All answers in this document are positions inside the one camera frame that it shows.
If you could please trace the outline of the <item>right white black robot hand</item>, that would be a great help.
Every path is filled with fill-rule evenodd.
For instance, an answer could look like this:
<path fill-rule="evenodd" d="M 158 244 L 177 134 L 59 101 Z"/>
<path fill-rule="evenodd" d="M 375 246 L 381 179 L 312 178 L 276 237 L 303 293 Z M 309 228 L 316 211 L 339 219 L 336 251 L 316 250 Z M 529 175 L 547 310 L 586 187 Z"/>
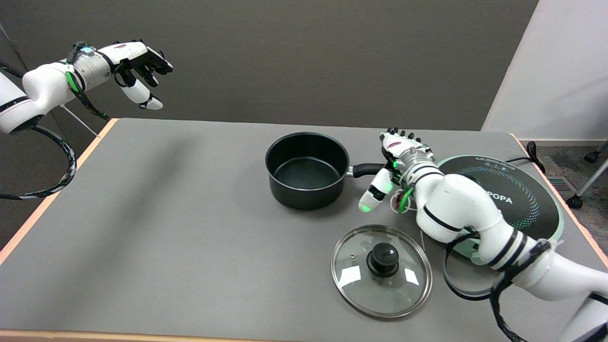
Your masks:
<path fill-rule="evenodd" d="M 380 134 L 381 151 L 387 159 L 374 176 L 371 184 L 359 199 L 361 212 L 371 212 L 390 195 L 394 187 L 406 188 L 413 181 L 415 165 L 432 165 L 436 167 L 434 154 L 430 147 L 423 144 L 413 134 L 406 136 L 404 130 L 389 128 Z"/>

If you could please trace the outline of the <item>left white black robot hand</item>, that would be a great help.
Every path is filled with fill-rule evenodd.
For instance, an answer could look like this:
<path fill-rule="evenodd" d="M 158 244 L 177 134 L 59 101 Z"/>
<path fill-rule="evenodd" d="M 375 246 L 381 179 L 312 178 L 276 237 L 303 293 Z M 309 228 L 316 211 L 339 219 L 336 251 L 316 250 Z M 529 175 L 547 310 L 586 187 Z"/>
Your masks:
<path fill-rule="evenodd" d="M 155 74 L 173 72 L 173 65 L 161 51 L 141 40 L 132 40 L 100 48 L 97 53 L 108 62 L 116 84 L 131 102 L 143 110 L 163 108 L 163 103 L 149 89 L 159 85 Z"/>

